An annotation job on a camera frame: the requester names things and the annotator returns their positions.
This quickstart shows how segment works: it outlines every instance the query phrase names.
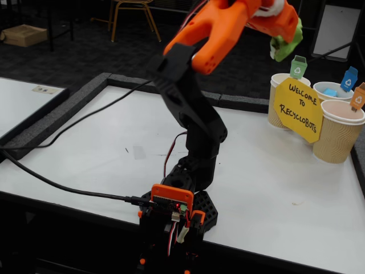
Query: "orange object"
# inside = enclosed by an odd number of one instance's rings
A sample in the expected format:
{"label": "orange object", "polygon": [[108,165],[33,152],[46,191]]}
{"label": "orange object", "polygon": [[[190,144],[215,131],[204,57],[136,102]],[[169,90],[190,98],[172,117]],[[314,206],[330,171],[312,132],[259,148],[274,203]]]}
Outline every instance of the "orange object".
{"label": "orange object", "polygon": [[194,193],[191,191],[182,190],[177,187],[165,186],[163,184],[154,184],[151,191],[152,201],[155,196],[186,203],[189,212],[193,211]]}
{"label": "orange object", "polygon": [[190,219],[193,219],[193,216],[195,214],[200,214],[201,215],[200,224],[203,225],[204,224],[204,219],[205,219],[205,212],[200,211],[200,210],[194,210]]}
{"label": "orange object", "polygon": [[248,25],[271,36],[281,35],[286,42],[294,38],[298,16],[286,1],[282,12],[272,17],[252,17],[261,5],[270,6],[273,0],[210,0],[165,48],[166,54],[175,43],[193,46],[209,37],[196,53],[192,67],[202,74],[210,74],[237,43]]}
{"label": "orange object", "polygon": [[350,102],[350,106],[359,110],[365,104],[365,83],[362,83],[359,87],[355,89],[354,95]]}

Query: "orange label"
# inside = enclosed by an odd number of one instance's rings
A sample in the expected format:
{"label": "orange label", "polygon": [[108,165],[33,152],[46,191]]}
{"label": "orange label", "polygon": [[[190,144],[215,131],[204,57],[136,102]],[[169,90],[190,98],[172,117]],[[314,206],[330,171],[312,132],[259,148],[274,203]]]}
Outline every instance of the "orange label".
{"label": "orange label", "polygon": [[352,97],[350,106],[359,110],[365,104],[365,83],[362,83],[355,89],[354,96]]}

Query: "white board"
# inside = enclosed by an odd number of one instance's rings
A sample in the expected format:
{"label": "white board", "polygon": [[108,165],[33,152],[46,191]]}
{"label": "white board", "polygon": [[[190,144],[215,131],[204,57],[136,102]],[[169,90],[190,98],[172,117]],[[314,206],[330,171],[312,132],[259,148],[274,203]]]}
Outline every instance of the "white board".
{"label": "white board", "polygon": [[[127,91],[105,88],[65,126]],[[300,137],[268,124],[266,114],[216,110],[228,137],[207,189],[218,223],[204,239],[363,274],[365,201],[351,159],[340,165],[320,163]],[[65,132],[51,147],[33,150],[21,163],[68,187],[140,196],[161,182],[165,154],[183,131],[160,95],[135,92]],[[178,138],[168,171],[187,154],[185,138]],[[0,164],[0,174],[0,191],[139,223],[134,205],[64,192],[8,160]]]}
{"label": "white board", "polygon": [[[322,55],[352,41],[358,23],[360,10],[349,7],[326,5],[315,42],[314,54]],[[330,57],[347,60],[350,47],[346,47]]]}
{"label": "white board", "polygon": [[0,139],[63,90],[0,78]]}

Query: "kraft paper cup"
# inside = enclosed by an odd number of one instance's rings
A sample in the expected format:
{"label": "kraft paper cup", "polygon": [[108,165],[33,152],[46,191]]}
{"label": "kraft paper cup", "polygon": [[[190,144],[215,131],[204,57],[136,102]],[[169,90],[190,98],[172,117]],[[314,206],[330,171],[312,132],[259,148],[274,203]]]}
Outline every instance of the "kraft paper cup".
{"label": "kraft paper cup", "polygon": [[[333,97],[323,94],[326,88],[330,88],[332,90],[337,91],[338,97]],[[353,90],[345,92],[345,90],[341,88],[340,84],[333,82],[318,82],[313,85],[313,89],[317,92],[318,99],[321,103],[325,100],[340,100],[340,101],[350,102],[352,96],[354,95]]]}
{"label": "kraft paper cup", "polygon": [[314,143],[313,153],[325,162],[343,163],[365,124],[365,112],[362,109],[353,112],[350,103],[343,100],[326,100],[321,106],[321,136]]}
{"label": "kraft paper cup", "polygon": [[[290,77],[289,73],[278,73],[271,77],[271,89],[270,89],[270,100],[269,100],[269,123],[276,128],[288,129],[282,124],[279,116],[274,109],[275,92],[277,86],[279,86],[284,80]],[[310,87],[310,81],[304,77],[299,79],[300,82]]]}

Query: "orange mount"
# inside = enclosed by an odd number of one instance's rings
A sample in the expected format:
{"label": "orange mount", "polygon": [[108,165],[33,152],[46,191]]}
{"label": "orange mount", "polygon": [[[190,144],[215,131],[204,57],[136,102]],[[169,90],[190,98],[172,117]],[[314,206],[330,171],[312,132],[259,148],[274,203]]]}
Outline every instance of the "orange mount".
{"label": "orange mount", "polygon": [[298,24],[295,9],[286,0],[281,13],[272,17],[253,17],[261,6],[271,6],[273,0],[210,0],[165,48],[166,54],[175,43],[193,46],[209,37],[196,53],[192,67],[201,74],[210,74],[237,43],[246,24],[270,36],[281,35],[290,43]]}

